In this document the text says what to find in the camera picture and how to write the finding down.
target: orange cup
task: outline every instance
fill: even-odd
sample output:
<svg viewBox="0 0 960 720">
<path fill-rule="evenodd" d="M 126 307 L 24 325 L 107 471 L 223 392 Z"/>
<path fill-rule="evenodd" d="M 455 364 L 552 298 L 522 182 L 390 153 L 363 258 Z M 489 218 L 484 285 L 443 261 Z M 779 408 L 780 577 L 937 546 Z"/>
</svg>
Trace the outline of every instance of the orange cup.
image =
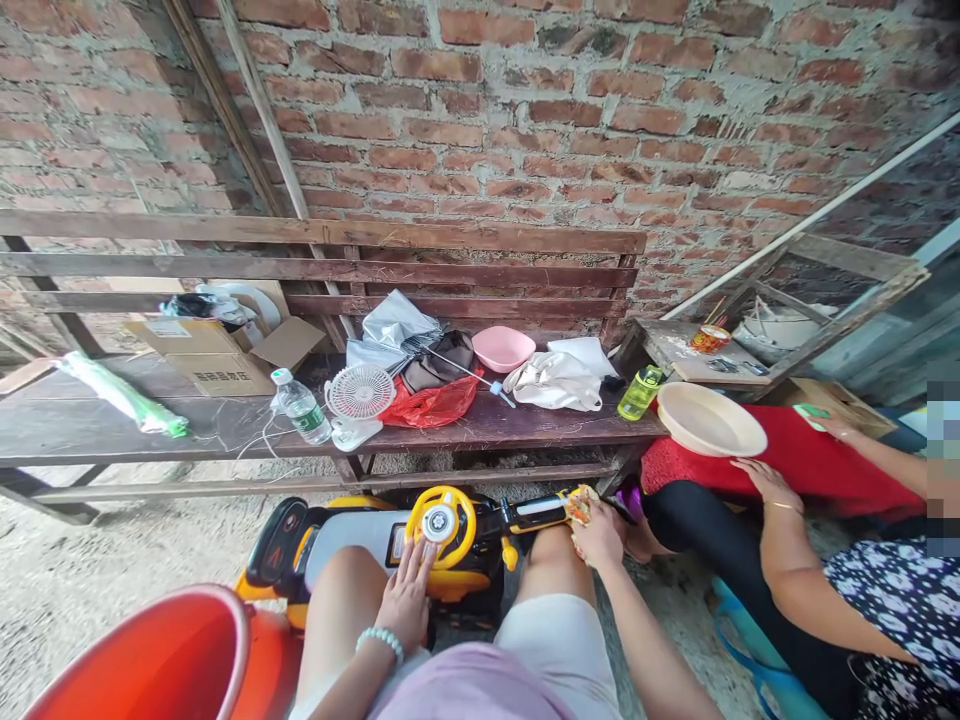
<svg viewBox="0 0 960 720">
<path fill-rule="evenodd" d="M 716 325 L 701 325 L 690 341 L 690 347 L 703 355 L 716 355 L 730 342 L 730 333 Z"/>
</svg>

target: red plastic bag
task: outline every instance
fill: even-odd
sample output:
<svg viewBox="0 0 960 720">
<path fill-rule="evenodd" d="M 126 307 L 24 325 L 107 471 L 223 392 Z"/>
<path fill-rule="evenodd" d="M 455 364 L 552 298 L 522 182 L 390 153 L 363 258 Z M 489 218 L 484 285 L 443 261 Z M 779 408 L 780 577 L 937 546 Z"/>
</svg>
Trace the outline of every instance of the red plastic bag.
<svg viewBox="0 0 960 720">
<path fill-rule="evenodd" d="M 483 375 L 477 369 L 477 375 Z M 411 428 L 443 427 L 462 418 L 473 399 L 477 396 L 479 381 L 470 375 L 440 388 L 421 390 L 411 395 L 399 376 L 393 384 L 397 388 L 397 397 L 386 410 L 380 413 L 379 420 L 384 425 Z"/>
</svg>

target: gold bracelet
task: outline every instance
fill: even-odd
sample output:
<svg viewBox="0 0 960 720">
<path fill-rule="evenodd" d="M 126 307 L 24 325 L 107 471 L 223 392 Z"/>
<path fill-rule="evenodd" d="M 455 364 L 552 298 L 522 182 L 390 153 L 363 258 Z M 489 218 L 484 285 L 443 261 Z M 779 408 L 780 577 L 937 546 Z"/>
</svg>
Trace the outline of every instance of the gold bracelet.
<svg viewBox="0 0 960 720">
<path fill-rule="evenodd" d="M 786 508 L 787 510 L 793 510 L 798 515 L 803 515 L 803 510 L 793 505 L 788 505 L 787 503 L 778 503 L 774 500 L 767 500 L 764 505 L 775 505 L 776 507 Z"/>
</svg>

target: dirt ground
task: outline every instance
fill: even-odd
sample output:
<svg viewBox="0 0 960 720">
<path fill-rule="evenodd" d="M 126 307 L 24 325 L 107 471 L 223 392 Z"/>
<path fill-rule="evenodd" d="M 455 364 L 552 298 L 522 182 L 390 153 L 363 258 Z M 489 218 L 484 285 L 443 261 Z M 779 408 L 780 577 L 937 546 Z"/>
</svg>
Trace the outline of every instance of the dirt ground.
<svg viewBox="0 0 960 720">
<path fill-rule="evenodd" d="M 449 469 L 450 456 L 383 456 L 377 472 Z M 66 484 L 80 469 L 37 474 Z M 97 483 L 227 480 L 334 474 L 326 459 L 113 466 Z M 536 485 L 485 486 L 511 499 Z M 0 718 L 16 718 L 84 648 L 149 601 L 200 582 L 232 585 L 264 521 L 282 496 L 103 503 L 97 520 L 72 527 L 0 501 Z M 305 495 L 322 504 L 329 494 Z M 630 568 L 653 612 L 717 700 L 726 717 L 763 716 L 750 678 L 721 649 L 704 603 L 709 574 L 693 557 Z M 511 582 L 508 580 L 508 595 Z M 601 593 L 601 620 L 625 718 L 643 717 L 629 683 L 612 613 Z M 446 635 L 446 642 L 456 642 Z"/>
</svg>

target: water bottle label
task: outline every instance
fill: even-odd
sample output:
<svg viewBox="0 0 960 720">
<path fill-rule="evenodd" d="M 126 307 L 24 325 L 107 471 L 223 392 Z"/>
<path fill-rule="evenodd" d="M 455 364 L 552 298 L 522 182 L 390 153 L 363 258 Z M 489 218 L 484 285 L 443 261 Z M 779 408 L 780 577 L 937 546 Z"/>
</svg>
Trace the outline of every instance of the water bottle label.
<svg viewBox="0 0 960 720">
<path fill-rule="evenodd" d="M 297 430 L 302 433 L 308 433 L 316 430 L 318 427 L 320 427 L 320 425 L 323 424 L 323 413 L 319 407 L 315 407 L 306 415 L 290 418 L 290 421 Z"/>
</svg>

